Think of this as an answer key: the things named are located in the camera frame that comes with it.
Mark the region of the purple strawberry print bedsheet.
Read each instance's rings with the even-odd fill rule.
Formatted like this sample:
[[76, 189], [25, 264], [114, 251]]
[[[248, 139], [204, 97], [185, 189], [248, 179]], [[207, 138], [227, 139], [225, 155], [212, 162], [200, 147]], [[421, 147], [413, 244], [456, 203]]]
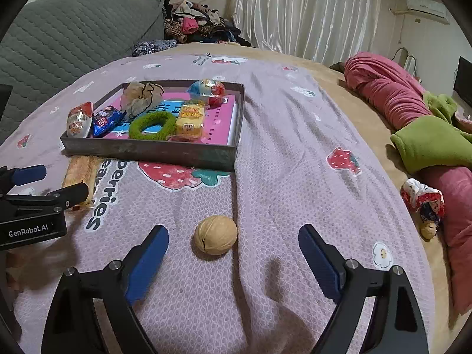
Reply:
[[[65, 268], [82, 272], [123, 258], [153, 226], [170, 235], [137, 316], [160, 353], [308, 353], [334, 303], [325, 298], [298, 244], [312, 224], [346, 258], [407, 272], [428, 335], [435, 330], [430, 267], [409, 212], [353, 124], [302, 69], [254, 60], [202, 65], [194, 55], [126, 58], [88, 73], [29, 115], [1, 145], [8, 167], [43, 164], [36, 194], [58, 189], [69, 161], [60, 136], [69, 111], [124, 81], [221, 78], [246, 100], [235, 170], [226, 176], [135, 161], [101, 164], [94, 204], [68, 215], [68, 234], [23, 248], [14, 305], [20, 344], [39, 353]], [[194, 231], [222, 215], [237, 240], [220, 256], [201, 252]]]

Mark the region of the pink quilted duvet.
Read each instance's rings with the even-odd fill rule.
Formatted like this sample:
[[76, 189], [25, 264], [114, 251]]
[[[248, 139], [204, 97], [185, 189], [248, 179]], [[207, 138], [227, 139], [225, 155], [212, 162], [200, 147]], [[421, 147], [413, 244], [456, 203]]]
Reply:
[[456, 312], [471, 310], [471, 122], [458, 105], [434, 95], [398, 63], [361, 52], [347, 59], [347, 86], [394, 129], [390, 140], [409, 175], [439, 190], [445, 202], [443, 235]]

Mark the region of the orange packaged rice cracker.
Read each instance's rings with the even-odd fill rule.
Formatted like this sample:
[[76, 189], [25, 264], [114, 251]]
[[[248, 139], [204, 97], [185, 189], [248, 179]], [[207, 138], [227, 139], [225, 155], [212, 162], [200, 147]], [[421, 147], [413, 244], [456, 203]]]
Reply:
[[102, 159], [96, 156], [73, 156], [70, 160], [63, 180], [63, 187], [72, 186], [77, 183], [85, 183], [87, 185], [89, 194], [84, 202], [79, 204], [81, 207], [89, 206], [92, 203], [95, 179], [101, 163]]

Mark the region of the yellow packaged corn snack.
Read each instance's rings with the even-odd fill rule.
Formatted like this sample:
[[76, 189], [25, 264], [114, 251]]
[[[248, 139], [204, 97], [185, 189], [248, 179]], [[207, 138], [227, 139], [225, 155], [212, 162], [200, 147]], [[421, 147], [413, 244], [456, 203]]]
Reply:
[[200, 102], [184, 103], [175, 123], [176, 135], [187, 140], [201, 138], [204, 133], [205, 116], [205, 106]]

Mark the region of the green fuzzy hair scrunchie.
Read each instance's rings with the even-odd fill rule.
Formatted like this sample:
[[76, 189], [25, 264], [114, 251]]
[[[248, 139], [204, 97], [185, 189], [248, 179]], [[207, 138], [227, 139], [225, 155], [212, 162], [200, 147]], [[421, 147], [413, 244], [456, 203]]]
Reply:
[[[128, 137], [132, 140], [164, 142], [174, 134], [177, 118], [166, 111], [156, 111], [137, 117], [130, 123]], [[148, 128], [158, 125], [156, 133], [146, 133]]]

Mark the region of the green fleece blanket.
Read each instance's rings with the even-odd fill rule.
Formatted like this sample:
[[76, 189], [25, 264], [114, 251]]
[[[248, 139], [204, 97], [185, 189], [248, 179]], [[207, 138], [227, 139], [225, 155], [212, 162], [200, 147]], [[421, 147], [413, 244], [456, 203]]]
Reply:
[[411, 175], [432, 166], [471, 167], [471, 117], [445, 94], [426, 91], [422, 97], [430, 113], [414, 119], [390, 140]]

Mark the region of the pile of clothes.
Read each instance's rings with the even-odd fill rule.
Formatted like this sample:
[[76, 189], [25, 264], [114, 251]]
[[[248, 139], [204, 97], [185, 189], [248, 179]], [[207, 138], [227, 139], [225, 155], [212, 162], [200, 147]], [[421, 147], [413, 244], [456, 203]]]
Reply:
[[163, 15], [165, 39], [175, 40], [178, 44], [228, 42], [252, 47], [232, 21], [220, 16], [219, 10], [210, 9], [207, 4], [163, 0]]

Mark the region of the small red white doll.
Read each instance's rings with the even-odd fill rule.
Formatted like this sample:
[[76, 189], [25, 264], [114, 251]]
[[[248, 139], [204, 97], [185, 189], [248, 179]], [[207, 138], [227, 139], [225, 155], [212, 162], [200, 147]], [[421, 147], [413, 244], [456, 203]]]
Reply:
[[442, 192], [420, 181], [409, 178], [402, 185], [400, 194], [409, 211], [420, 217], [419, 231], [425, 240], [433, 239], [445, 216]]

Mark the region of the white air conditioner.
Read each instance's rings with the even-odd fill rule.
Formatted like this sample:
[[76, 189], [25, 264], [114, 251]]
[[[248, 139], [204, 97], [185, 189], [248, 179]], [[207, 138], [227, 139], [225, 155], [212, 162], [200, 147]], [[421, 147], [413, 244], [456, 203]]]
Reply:
[[448, 25], [446, 6], [435, 0], [406, 0], [409, 13]]

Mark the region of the grey quilted headboard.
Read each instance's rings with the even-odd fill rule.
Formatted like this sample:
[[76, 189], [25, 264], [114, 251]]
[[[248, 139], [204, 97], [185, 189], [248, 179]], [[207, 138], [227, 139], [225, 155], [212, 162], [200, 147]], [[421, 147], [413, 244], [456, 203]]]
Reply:
[[82, 75], [164, 37], [164, 0], [35, 0], [1, 41], [1, 116], [6, 140], [41, 104]]

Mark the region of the black wall television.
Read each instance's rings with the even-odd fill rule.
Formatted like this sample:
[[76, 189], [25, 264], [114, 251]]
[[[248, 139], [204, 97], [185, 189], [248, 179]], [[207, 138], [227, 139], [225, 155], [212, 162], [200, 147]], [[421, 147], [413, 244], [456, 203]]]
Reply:
[[454, 91], [468, 105], [472, 105], [472, 63], [460, 56], [454, 80]]

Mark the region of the blue patterned cloth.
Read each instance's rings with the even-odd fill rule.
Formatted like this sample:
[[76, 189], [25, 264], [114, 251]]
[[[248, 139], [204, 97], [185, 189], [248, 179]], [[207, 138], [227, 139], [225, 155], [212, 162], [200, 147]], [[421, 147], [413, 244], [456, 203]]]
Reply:
[[137, 43], [131, 51], [132, 57], [140, 57], [147, 54], [154, 54], [164, 50], [172, 49], [177, 46], [177, 41], [174, 39], [157, 39], [152, 41], [143, 41]]

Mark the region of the walnut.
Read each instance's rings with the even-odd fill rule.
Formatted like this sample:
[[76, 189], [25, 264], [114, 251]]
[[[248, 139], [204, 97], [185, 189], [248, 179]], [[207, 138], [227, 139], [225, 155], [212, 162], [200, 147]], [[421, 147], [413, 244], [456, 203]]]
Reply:
[[226, 216], [207, 217], [197, 225], [193, 240], [201, 252], [211, 256], [223, 255], [237, 240], [237, 225]]

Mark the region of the blue oreo cookie packet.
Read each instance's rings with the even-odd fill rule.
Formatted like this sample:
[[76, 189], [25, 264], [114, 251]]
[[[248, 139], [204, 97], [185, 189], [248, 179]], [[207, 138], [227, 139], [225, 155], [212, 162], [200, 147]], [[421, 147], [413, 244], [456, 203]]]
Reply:
[[125, 111], [117, 109], [114, 106], [106, 106], [100, 109], [93, 115], [92, 137], [104, 137], [121, 123], [125, 115]]

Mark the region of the dark shallow box tray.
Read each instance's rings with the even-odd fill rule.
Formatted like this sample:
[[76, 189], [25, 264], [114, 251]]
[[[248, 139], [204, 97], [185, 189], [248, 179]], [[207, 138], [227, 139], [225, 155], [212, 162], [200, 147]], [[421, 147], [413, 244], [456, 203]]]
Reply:
[[60, 139], [65, 153], [232, 171], [242, 131], [245, 89], [242, 84], [231, 82], [226, 82], [224, 87], [224, 102], [205, 109], [206, 117], [198, 139], [179, 141], [174, 133], [157, 140], [155, 136], [163, 128], [157, 122], [142, 130], [142, 140], [130, 139], [130, 123], [121, 121], [101, 137], [95, 136], [94, 128], [87, 137], [69, 137], [63, 133]]

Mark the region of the white satin curtain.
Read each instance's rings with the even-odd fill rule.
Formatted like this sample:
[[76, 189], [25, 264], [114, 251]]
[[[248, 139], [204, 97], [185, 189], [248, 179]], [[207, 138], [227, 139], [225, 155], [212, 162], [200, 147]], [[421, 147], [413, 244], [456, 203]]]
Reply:
[[371, 50], [380, 8], [381, 0], [230, 0], [253, 46], [323, 65]]

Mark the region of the pink and blue book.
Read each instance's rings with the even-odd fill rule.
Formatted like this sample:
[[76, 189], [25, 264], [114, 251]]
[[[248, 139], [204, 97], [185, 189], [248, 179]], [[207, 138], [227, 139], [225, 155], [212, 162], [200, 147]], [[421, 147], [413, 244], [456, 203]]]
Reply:
[[208, 145], [229, 145], [234, 133], [234, 122], [237, 112], [236, 97], [229, 94], [217, 107], [204, 107], [200, 110], [205, 117], [197, 119], [198, 109], [196, 104], [190, 104], [188, 93], [164, 93], [164, 100], [160, 103], [156, 112], [168, 112], [177, 118], [177, 135], [190, 134], [194, 131], [198, 138], [192, 138], [195, 143]]

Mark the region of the red white blue toy egg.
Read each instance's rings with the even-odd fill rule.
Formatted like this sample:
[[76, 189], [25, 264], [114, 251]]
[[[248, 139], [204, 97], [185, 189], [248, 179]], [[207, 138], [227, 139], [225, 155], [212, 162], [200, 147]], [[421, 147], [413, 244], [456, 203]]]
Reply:
[[87, 138], [93, 122], [93, 104], [91, 101], [74, 107], [68, 113], [66, 133], [72, 138]]

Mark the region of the beige mesh drawstring pouch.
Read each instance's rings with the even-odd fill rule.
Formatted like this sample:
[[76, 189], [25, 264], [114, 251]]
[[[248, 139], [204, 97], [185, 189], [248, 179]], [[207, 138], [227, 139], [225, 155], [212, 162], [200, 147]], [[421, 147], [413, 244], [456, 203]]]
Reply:
[[163, 87], [155, 82], [131, 82], [120, 99], [125, 120], [132, 121], [141, 114], [157, 109], [164, 93]]

